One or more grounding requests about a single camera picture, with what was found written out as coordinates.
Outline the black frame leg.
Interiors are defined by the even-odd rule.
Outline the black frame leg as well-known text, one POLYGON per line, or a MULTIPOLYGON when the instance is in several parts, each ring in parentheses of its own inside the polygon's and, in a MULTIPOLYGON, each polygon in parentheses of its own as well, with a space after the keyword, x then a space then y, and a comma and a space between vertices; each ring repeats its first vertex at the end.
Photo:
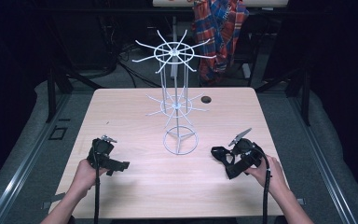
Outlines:
POLYGON ((307 71, 305 71, 303 75, 301 117, 307 126, 310 125, 309 107, 310 107, 310 75, 307 71))
POLYGON ((48 118, 47 123, 51 122, 56 114, 56 93, 55 80, 52 70, 48 73, 48 118))

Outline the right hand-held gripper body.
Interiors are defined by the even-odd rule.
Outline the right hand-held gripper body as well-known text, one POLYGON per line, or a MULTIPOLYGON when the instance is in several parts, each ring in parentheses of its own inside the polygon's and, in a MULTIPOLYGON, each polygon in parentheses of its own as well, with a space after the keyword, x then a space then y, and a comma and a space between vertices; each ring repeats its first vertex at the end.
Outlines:
POLYGON ((245 135, 252 129, 249 128, 239 134, 228 144, 234 146, 231 153, 234 156, 239 155, 240 160, 233 165, 233 171, 244 171, 252 166, 258 167, 261 164, 261 159, 264 156, 264 151, 255 142, 245 138, 245 135))

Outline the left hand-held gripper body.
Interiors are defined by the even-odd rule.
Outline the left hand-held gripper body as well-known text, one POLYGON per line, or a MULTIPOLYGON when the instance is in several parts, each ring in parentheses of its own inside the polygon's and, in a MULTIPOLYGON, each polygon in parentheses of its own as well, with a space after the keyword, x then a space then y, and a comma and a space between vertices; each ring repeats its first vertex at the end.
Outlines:
POLYGON ((116 140, 107 135, 92 140, 87 160, 94 169, 105 168, 107 170, 116 170, 118 168, 117 162, 111 160, 109 156, 115 142, 116 140))

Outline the black rectangular floor frame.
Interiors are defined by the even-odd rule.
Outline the black rectangular floor frame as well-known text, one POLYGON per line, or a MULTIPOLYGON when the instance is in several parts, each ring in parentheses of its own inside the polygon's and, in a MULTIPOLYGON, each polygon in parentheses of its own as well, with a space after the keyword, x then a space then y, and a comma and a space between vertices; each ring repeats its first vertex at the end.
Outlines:
POLYGON ((55 126, 50 133, 48 139, 49 140, 62 140, 67 132, 67 127, 59 127, 55 126))

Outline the plaid cloth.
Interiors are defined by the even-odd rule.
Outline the plaid cloth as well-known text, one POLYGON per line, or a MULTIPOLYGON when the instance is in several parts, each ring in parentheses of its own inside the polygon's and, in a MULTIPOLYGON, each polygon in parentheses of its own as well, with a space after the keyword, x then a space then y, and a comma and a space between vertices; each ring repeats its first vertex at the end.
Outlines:
POLYGON ((194 0, 193 34, 200 47, 202 87, 220 82, 233 64, 242 24, 249 16, 243 0, 194 0))

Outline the person's left hand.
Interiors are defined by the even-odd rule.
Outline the person's left hand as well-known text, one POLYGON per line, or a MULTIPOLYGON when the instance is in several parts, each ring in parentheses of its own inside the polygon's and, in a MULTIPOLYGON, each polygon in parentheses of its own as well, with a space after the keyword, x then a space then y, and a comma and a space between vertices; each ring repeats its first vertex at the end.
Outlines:
POLYGON ((74 193, 78 199, 84 198, 88 190, 95 185, 96 178, 106 172, 107 170, 105 168, 94 169, 86 159, 80 161, 76 168, 76 174, 72 181, 70 191, 74 193))

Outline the aluminium floor rail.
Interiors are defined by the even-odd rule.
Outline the aluminium floor rail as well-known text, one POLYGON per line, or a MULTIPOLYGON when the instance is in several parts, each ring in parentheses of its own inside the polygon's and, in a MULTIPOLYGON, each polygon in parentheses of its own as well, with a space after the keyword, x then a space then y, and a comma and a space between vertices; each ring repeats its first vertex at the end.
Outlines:
POLYGON ((343 224, 357 224, 352 210, 350 209, 348 202, 339 186, 336 178, 334 177, 332 170, 322 152, 322 148, 316 138, 316 135, 312 128, 306 124, 300 113, 300 103, 297 99, 288 99, 290 106, 296 114, 296 118, 300 123, 302 130, 305 132, 307 139, 310 142, 310 154, 318 167, 319 173, 324 181, 330 198, 337 210, 337 213, 343 224))
POLYGON ((75 142, 79 116, 72 113, 76 98, 63 95, 51 122, 38 101, 30 120, 0 172, 0 224, 38 224, 49 209, 42 202, 59 194, 58 185, 75 142), (67 127, 62 140, 49 140, 55 126, 67 127))

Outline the person's right hand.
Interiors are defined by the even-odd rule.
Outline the person's right hand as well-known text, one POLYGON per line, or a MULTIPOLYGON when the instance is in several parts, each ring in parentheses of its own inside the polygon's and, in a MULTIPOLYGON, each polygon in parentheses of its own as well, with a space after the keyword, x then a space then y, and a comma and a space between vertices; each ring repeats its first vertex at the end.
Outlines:
POLYGON ((267 171, 270 171, 268 192, 275 200, 278 200, 288 190, 288 187, 281 164, 276 158, 267 155, 267 158, 263 159, 258 167, 248 168, 245 173, 252 175, 261 186, 265 186, 267 171))

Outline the white metal stand post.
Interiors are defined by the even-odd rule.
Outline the white metal stand post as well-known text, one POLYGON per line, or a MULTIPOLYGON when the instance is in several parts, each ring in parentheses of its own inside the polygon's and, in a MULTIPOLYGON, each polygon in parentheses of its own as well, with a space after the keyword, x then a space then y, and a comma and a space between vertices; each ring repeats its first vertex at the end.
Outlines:
MULTIPOLYGON (((177 19, 176 16, 172 17, 172 41, 177 42, 177 19)), ((171 69, 171 78, 175 79, 177 78, 177 70, 178 70, 178 64, 172 65, 171 69)))

